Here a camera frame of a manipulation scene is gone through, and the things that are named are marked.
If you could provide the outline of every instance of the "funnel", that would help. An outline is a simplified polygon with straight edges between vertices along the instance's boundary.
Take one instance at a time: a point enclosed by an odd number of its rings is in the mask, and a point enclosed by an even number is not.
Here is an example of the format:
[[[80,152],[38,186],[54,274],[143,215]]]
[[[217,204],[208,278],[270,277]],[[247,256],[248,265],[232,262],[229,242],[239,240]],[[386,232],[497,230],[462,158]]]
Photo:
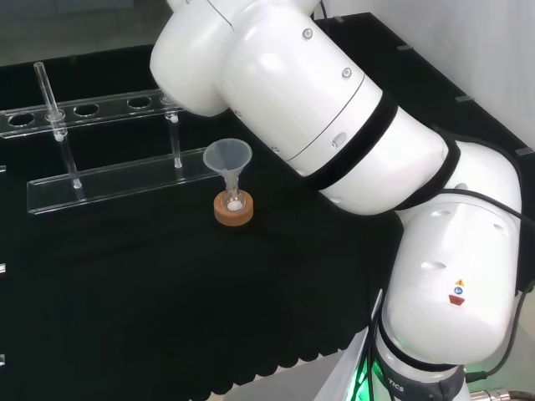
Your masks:
[[[204,152],[205,164],[222,176],[227,185],[214,201],[216,218],[226,226],[240,226],[252,217],[252,198],[238,186],[239,176],[251,157],[251,146],[235,139],[218,140]]]

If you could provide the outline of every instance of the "black cloth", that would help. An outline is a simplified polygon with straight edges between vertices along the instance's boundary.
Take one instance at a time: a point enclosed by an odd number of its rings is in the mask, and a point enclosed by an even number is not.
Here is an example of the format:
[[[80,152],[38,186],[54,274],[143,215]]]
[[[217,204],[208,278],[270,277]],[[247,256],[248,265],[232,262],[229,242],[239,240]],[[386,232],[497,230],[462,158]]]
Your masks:
[[[523,147],[477,104],[457,104],[462,92],[416,52],[399,52],[371,14],[329,23],[334,41],[425,124]],[[89,98],[155,88],[150,51],[45,65],[58,101]],[[30,63],[1,68],[0,88],[0,109],[42,103]],[[396,216],[338,210],[230,113],[179,117],[185,150],[226,137],[251,145],[241,184],[255,216],[245,230],[215,222],[220,179],[28,215],[26,183],[63,174],[59,150],[51,135],[0,140],[2,400],[204,400],[345,348],[367,325],[365,305],[387,282],[402,234]],[[163,117],[69,135],[80,170],[170,153]],[[533,162],[521,161],[531,216]],[[519,283],[533,277],[531,235],[522,234]]]

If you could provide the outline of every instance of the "rack hole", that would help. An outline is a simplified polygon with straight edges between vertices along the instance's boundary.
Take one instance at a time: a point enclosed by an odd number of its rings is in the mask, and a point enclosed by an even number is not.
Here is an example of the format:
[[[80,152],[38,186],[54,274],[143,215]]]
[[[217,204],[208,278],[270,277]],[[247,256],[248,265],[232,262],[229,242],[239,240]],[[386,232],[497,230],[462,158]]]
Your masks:
[[[144,109],[149,107],[152,100],[148,96],[140,96],[139,98],[128,99],[126,102],[132,109]]]
[[[80,117],[89,117],[93,114],[97,114],[100,107],[97,104],[82,104],[74,108],[74,113]]]
[[[35,116],[31,113],[15,114],[9,118],[9,124],[13,127],[23,127],[31,124],[35,120]]]

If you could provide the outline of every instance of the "black band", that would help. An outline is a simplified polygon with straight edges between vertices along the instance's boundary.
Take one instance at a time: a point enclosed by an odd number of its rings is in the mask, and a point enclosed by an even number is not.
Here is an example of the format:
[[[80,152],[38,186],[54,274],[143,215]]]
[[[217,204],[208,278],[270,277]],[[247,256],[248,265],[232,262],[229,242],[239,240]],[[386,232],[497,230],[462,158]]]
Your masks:
[[[456,367],[456,365],[448,365],[446,363],[434,364],[421,362],[417,359],[414,359],[413,357],[410,357],[409,355],[401,351],[399,348],[397,348],[392,342],[392,340],[390,340],[388,334],[385,331],[385,326],[383,326],[383,319],[381,317],[379,318],[379,332],[381,334],[381,337],[383,338],[383,341],[385,342],[386,347],[390,350],[390,352],[393,353],[395,357],[398,358],[401,362],[406,363],[414,369],[425,370],[426,372],[445,372],[446,370],[450,370]]]
[[[465,374],[462,366],[458,366],[449,378],[440,382],[423,383],[398,374],[381,357],[376,346],[374,350],[375,361],[380,369],[377,378],[401,401],[452,401],[464,385]]]
[[[374,112],[349,143],[322,168],[304,180],[317,190],[324,190],[344,178],[382,138],[398,112],[394,98],[383,92]]]
[[[442,136],[442,139],[446,142],[446,145],[449,149],[448,155],[446,156],[442,167],[436,172],[435,176],[427,181],[427,183],[417,192],[409,196],[409,198],[404,200],[403,203],[395,207],[395,211],[403,211],[405,209],[410,209],[411,207],[415,207],[430,201],[438,195],[440,190],[444,189],[447,182],[453,175],[453,172],[459,163],[459,159],[461,158],[461,150],[451,135],[439,135]]]

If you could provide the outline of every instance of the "white wall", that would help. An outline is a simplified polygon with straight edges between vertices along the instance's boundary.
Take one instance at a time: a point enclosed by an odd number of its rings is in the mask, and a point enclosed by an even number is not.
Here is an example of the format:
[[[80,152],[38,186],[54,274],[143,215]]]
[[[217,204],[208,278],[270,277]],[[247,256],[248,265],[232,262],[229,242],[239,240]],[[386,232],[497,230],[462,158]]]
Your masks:
[[[535,2],[325,0],[329,16],[371,11],[535,147]]]

